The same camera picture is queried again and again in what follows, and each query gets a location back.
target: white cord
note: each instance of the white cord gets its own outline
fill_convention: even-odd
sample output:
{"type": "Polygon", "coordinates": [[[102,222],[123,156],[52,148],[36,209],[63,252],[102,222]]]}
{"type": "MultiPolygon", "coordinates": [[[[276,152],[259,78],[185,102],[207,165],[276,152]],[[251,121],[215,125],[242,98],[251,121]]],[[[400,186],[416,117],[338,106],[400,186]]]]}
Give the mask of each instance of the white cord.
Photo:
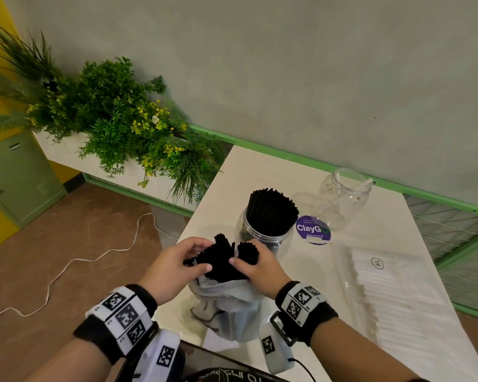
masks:
{"type": "Polygon", "coordinates": [[[156,228],[156,230],[158,230],[159,232],[163,233],[164,235],[170,237],[170,238],[173,238],[174,240],[178,240],[177,237],[172,237],[170,236],[169,234],[167,234],[166,232],[163,232],[162,230],[160,230],[157,225],[156,225],[156,217],[154,216],[154,213],[150,212],[150,213],[145,213],[145,214],[142,214],[138,220],[136,220],[136,233],[134,234],[134,240],[133,240],[133,244],[131,244],[131,246],[127,249],[110,249],[110,250],[107,250],[105,253],[103,253],[101,256],[99,256],[98,258],[96,258],[95,260],[89,260],[89,259],[72,259],[69,263],[67,263],[67,265],[64,267],[64,269],[62,270],[62,272],[60,272],[57,277],[55,277],[55,279],[53,279],[49,284],[48,284],[48,292],[46,293],[46,301],[44,302],[44,304],[42,306],[40,306],[39,308],[37,308],[34,312],[31,312],[30,314],[23,314],[20,310],[14,308],[14,307],[8,307],[6,308],[5,310],[3,311],[0,311],[0,315],[3,314],[4,312],[8,311],[8,310],[13,310],[15,311],[16,313],[18,313],[19,316],[21,317],[27,317],[27,316],[30,316],[30,315],[33,315],[35,314],[36,312],[38,312],[39,310],[41,310],[42,308],[44,308],[46,306],[46,304],[48,304],[48,300],[49,300],[49,296],[50,296],[50,286],[66,271],[66,269],[69,267],[69,265],[73,262],[73,261],[86,261],[86,262],[89,262],[89,263],[93,263],[94,261],[97,261],[99,260],[101,257],[105,256],[108,252],[111,252],[112,250],[114,250],[115,252],[125,252],[127,250],[130,250],[131,248],[134,247],[134,244],[136,243],[136,238],[138,237],[138,231],[140,230],[140,218],[142,218],[143,216],[147,216],[149,214],[152,214],[152,217],[154,218],[154,227],[156,228]]]}

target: gray bag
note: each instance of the gray bag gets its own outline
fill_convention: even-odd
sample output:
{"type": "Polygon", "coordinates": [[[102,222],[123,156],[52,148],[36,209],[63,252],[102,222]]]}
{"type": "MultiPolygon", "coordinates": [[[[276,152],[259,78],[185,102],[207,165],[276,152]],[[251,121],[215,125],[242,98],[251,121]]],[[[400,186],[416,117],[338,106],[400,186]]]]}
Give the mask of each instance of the gray bag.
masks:
{"type": "Polygon", "coordinates": [[[274,306],[258,293],[249,280],[218,283],[200,276],[189,284],[199,302],[192,316],[230,341],[248,342],[258,338],[258,329],[266,323],[274,306]]]}

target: qr code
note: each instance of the qr code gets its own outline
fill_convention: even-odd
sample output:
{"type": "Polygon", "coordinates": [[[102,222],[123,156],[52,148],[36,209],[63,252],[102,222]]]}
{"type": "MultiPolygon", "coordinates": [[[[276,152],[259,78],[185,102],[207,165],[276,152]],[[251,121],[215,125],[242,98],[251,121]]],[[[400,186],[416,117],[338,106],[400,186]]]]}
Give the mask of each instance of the qr code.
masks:
{"type": "Polygon", "coordinates": [[[301,303],[302,305],[305,305],[310,299],[311,296],[308,295],[308,293],[304,289],[300,289],[295,295],[294,298],[301,303]]]}
{"type": "Polygon", "coordinates": [[[301,306],[297,304],[296,302],[294,302],[293,300],[291,300],[291,302],[288,304],[286,311],[287,311],[287,314],[289,314],[290,316],[292,316],[294,320],[296,320],[301,311],[301,306]]]}
{"type": "Polygon", "coordinates": [[[273,338],[269,335],[267,338],[262,339],[262,348],[264,349],[264,354],[269,354],[274,352],[274,343],[273,338]]]}
{"type": "Polygon", "coordinates": [[[321,293],[313,288],[312,286],[304,287],[308,292],[310,292],[313,296],[320,295],[321,293]]]}
{"type": "Polygon", "coordinates": [[[131,341],[131,344],[134,344],[140,340],[140,338],[145,334],[145,327],[141,320],[136,322],[133,327],[127,332],[127,337],[131,341]]]}
{"type": "Polygon", "coordinates": [[[115,314],[115,318],[119,321],[123,328],[128,328],[129,325],[131,325],[131,323],[138,318],[138,314],[134,310],[133,306],[128,303],[124,308],[115,314]]]}
{"type": "Polygon", "coordinates": [[[108,299],[106,299],[101,304],[104,307],[108,308],[110,311],[113,311],[115,308],[121,305],[124,300],[126,300],[126,297],[124,295],[121,295],[118,292],[115,292],[113,295],[111,295],[108,299]]]}
{"type": "Polygon", "coordinates": [[[168,367],[170,366],[170,362],[174,356],[175,349],[168,346],[163,346],[161,352],[159,353],[159,357],[157,358],[157,364],[160,366],[168,367]]]}

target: person's left hand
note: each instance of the person's left hand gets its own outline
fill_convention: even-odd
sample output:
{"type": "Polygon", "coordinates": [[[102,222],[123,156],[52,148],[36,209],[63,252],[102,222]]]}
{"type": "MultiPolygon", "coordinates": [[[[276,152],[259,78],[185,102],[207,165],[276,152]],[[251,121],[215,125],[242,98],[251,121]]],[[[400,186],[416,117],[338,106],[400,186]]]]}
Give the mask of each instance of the person's left hand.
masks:
{"type": "Polygon", "coordinates": [[[192,280],[212,270],[210,264],[185,267],[182,262],[213,244],[203,237],[188,237],[163,250],[138,282],[160,306],[171,301],[192,280]]]}

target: gray wall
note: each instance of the gray wall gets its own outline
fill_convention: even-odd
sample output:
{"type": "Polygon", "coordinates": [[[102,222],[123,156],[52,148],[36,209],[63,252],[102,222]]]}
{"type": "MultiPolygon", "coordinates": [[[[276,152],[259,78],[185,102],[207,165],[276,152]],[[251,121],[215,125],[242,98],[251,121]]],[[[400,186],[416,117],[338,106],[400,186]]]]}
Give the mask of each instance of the gray wall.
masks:
{"type": "Polygon", "coordinates": [[[195,124],[478,205],[478,0],[5,0],[67,71],[130,57],[195,124]]]}

